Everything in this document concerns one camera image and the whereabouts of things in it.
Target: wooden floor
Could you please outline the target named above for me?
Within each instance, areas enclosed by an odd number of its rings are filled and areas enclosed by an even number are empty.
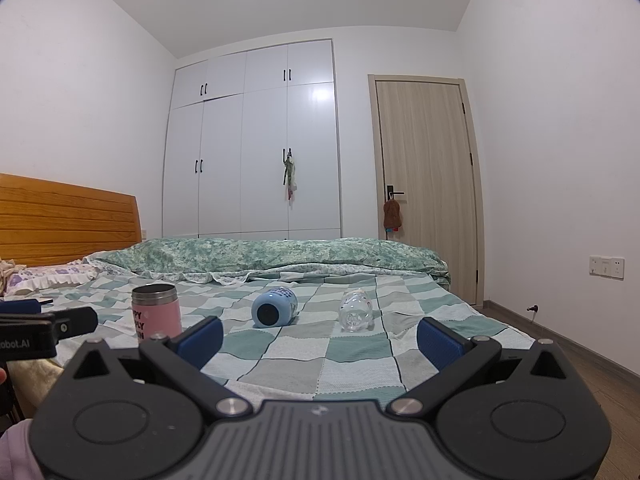
[[[512,316],[489,308],[482,309],[487,317],[493,317],[528,333],[536,339],[552,337],[539,326],[526,321],[518,323]],[[580,372],[584,382],[593,392],[607,415],[612,429],[611,446],[600,471],[598,480],[640,479],[640,390],[621,380],[617,375],[594,362],[586,355],[563,346],[562,350]]]

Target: blue water bottle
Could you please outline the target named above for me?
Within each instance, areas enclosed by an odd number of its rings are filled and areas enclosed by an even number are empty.
[[[298,298],[293,290],[278,286],[255,298],[251,317],[256,328],[287,326],[298,312]]]

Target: floral pillowcase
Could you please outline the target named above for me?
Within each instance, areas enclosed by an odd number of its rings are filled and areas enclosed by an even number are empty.
[[[43,288],[82,285],[94,280],[97,275],[98,270],[89,264],[27,267],[9,277],[4,294],[24,296]]]

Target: checkered bedsheet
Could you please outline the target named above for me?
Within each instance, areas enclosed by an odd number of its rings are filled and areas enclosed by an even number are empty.
[[[176,284],[182,325],[218,316],[222,350],[202,371],[258,406],[263,399],[378,399],[382,406],[437,373],[416,343],[417,323],[431,316],[465,337],[487,335],[505,348],[529,348],[533,339],[482,316],[428,275],[376,276],[350,283],[349,276],[305,278],[301,283],[258,280],[233,286]],[[100,325],[93,336],[112,348],[136,346],[131,291],[154,280],[100,275],[76,288],[43,290],[50,308],[90,305]],[[289,286],[300,304],[290,326],[256,329],[252,301],[274,286]],[[350,333],[338,322],[347,290],[363,288],[372,300],[374,323]],[[88,336],[61,341],[64,364]]]

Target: black door handle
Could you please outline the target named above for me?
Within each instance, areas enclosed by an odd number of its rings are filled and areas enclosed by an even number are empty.
[[[391,200],[394,195],[404,195],[404,191],[394,191],[393,186],[386,186],[386,199]]]

